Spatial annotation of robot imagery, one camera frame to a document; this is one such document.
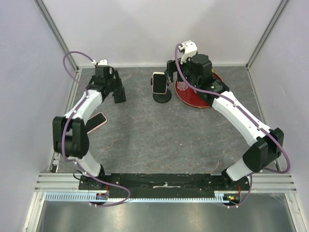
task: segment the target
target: gray wall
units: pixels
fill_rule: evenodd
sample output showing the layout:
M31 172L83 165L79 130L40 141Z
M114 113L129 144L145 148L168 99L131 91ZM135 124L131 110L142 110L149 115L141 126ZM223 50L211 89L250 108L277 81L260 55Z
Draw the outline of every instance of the gray wall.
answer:
M111 65L165 65L192 40L215 65L245 64L280 0L44 0L70 50ZM87 59L75 56L78 65Z
M52 151L52 119L71 81L62 52L32 0L0 5L0 231L21 231Z
M307 219L309 217L309 2L292 0L251 73L271 127L285 133L284 148Z

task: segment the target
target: red plate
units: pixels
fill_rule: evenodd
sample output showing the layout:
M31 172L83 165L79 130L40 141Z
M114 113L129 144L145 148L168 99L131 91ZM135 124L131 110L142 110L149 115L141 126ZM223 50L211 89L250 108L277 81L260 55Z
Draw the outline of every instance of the red plate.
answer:
M214 73L213 75L217 77L219 80L222 80L217 74ZM177 81L175 81L175 90L176 90L178 97L187 105L190 105L195 108L209 107L207 102L199 98L198 95L190 87L188 87L186 90L179 90L177 88Z

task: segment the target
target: phone stand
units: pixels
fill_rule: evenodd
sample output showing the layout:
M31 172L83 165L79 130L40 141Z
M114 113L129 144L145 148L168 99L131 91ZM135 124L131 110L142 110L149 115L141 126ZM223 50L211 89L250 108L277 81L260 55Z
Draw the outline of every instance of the phone stand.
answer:
M167 89L166 94L153 93L153 98L157 103L167 103L172 98L172 93Z

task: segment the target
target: pink smartphone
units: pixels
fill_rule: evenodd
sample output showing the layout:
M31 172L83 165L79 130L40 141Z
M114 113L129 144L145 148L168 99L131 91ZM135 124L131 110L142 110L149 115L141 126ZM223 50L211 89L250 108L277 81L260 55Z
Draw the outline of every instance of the pink smartphone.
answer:
M89 134L90 132L93 132L95 129L99 128L106 122L107 122L107 118L105 117L103 113L98 113L94 115L93 117L89 118L85 126L87 134Z
M153 93L166 94L168 89L168 79L164 72L153 73Z

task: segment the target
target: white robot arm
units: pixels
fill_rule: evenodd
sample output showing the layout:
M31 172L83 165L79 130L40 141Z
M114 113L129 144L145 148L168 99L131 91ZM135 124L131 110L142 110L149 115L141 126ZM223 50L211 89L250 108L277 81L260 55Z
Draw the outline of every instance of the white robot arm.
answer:
M113 92L114 102L126 101L125 89L119 77L118 71L109 66L107 60L101 60L95 67L95 75L92 76L87 92L84 92L76 105L63 117L55 117L53 120L53 140L55 152L62 153L62 134L64 125L74 112L69 130L71 134L65 137L65 153L69 160L78 163L86 172L98 178L104 176L103 167L97 163L89 152L89 139L85 125L94 110L103 103L105 98ZM77 106L86 97L84 103L76 110Z
M277 159L281 155L281 151L264 131L277 140L281 146L284 137L283 132L279 128L272 130L259 121L235 98L224 82L214 78L211 61L208 56L198 54L194 42L183 42L178 45L178 50L183 53L182 57L177 60L177 63L175 60L167 62L165 75L173 81L174 72L178 72L177 80L179 82L185 81L197 90L206 90L208 93L197 91L197 95L224 115L250 146L242 158L225 169L222 175L226 176L229 182L235 182L252 172L261 171Z

